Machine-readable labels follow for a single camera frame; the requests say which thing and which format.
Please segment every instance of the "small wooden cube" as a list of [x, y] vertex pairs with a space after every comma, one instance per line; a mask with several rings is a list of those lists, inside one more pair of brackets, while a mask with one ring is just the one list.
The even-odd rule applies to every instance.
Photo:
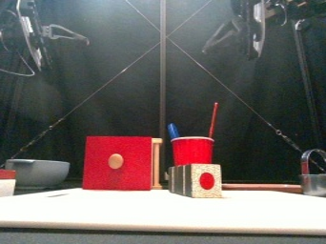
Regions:
[[221, 197], [221, 173], [217, 164], [188, 164], [169, 168], [168, 189], [193, 198]]

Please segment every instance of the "metal pole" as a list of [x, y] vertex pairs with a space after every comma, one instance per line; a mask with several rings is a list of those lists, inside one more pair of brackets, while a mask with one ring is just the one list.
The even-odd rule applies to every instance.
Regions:
[[166, 53], [166, 2], [160, 0], [160, 99], [158, 99], [158, 137], [162, 139], [160, 147], [160, 179], [164, 179], [164, 162], [165, 162], [165, 53]]

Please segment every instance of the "table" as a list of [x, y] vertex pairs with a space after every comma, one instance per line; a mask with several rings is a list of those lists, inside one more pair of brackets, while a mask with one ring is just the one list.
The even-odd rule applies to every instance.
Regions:
[[326, 198], [296, 193], [189, 198], [77, 188], [1, 197], [0, 206], [0, 243], [323, 243], [326, 237]]

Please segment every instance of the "wooden block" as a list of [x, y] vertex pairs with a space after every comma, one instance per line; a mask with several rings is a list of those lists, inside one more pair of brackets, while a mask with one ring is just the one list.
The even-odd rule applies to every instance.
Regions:
[[149, 190], [150, 159], [150, 137], [88, 136], [82, 189]]
[[170, 167], [169, 192], [194, 198], [221, 197], [220, 165], [189, 164]]

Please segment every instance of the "red pencil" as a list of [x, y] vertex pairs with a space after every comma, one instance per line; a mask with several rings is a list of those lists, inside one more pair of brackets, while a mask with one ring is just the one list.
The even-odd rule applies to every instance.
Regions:
[[217, 108], [219, 108], [219, 104], [213, 103], [213, 110], [212, 110], [210, 123], [209, 123], [209, 129], [208, 129], [208, 137], [209, 138], [212, 138], [212, 134], [213, 134]]

